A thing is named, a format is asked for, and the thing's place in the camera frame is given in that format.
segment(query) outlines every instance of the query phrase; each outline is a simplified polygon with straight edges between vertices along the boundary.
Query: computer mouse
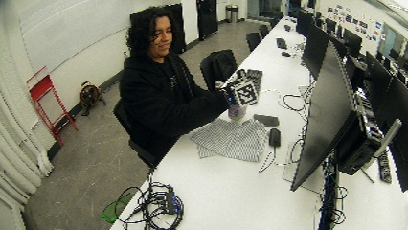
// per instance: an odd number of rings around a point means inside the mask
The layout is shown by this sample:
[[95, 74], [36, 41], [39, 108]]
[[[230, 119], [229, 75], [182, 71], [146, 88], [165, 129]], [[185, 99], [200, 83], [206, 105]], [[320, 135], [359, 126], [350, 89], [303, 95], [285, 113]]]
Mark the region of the computer mouse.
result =
[[269, 145], [279, 147], [281, 146], [281, 131], [278, 128], [273, 128], [269, 133]]
[[282, 56], [286, 56], [286, 57], [290, 57], [290, 56], [291, 56], [291, 54], [287, 53], [287, 52], [282, 52], [281, 54], [282, 54]]

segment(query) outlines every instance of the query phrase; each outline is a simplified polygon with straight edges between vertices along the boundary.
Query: curly black hair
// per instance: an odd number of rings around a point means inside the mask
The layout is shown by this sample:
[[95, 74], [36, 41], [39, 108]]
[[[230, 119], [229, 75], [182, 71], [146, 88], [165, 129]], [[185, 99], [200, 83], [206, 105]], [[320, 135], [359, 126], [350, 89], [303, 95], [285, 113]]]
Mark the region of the curly black hair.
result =
[[168, 11], [164, 6], [149, 7], [130, 16], [132, 25], [128, 30], [126, 45], [132, 55], [146, 53], [152, 41], [150, 37], [154, 35], [156, 31], [156, 18], [164, 16], [170, 20], [173, 43], [177, 41], [178, 27], [172, 12]]

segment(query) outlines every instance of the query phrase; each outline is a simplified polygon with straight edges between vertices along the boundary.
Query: power strip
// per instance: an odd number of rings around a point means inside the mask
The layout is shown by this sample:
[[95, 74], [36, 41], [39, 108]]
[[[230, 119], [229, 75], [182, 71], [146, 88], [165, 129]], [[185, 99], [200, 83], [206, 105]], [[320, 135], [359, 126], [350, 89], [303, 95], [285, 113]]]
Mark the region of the power strip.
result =
[[379, 156], [378, 162], [380, 169], [380, 179], [387, 183], [392, 183], [391, 165], [386, 153]]

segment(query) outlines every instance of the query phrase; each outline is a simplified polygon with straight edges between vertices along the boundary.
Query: doorway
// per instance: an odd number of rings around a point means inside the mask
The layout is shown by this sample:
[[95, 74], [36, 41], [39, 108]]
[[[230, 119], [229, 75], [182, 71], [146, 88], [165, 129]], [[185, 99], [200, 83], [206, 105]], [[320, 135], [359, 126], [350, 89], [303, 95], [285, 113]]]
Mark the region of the doorway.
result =
[[282, 1], [286, 0], [247, 0], [247, 18], [269, 21], [278, 12], [282, 12]]

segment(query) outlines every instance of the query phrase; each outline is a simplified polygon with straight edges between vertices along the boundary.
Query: small black object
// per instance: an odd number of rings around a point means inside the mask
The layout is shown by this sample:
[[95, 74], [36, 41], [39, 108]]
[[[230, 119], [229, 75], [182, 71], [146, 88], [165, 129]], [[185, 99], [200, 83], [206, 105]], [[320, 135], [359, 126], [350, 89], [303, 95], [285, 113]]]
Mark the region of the small black object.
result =
[[287, 53], [287, 52], [282, 52], [281, 54], [282, 54], [282, 56], [286, 56], [286, 57], [290, 57], [290, 56], [291, 56], [291, 54]]
[[254, 114], [254, 119], [257, 121], [262, 122], [266, 125], [266, 127], [278, 127], [279, 126], [279, 119], [277, 117]]
[[287, 49], [287, 44], [286, 44], [286, 40], [283, 38], [277, 38], [277, 45], [278, 45], [278, 48], [281, 49]]
[[245, 80], [245, 79], [246, 79], [246, 72], [245, 72], [245, 69], [237, 70], [237, 78], [238, 78], [239, 80]]
[[269, 145], [274, 147], [281, 146], [281, 131], [278, 128], [273, 128], [269, 133]]

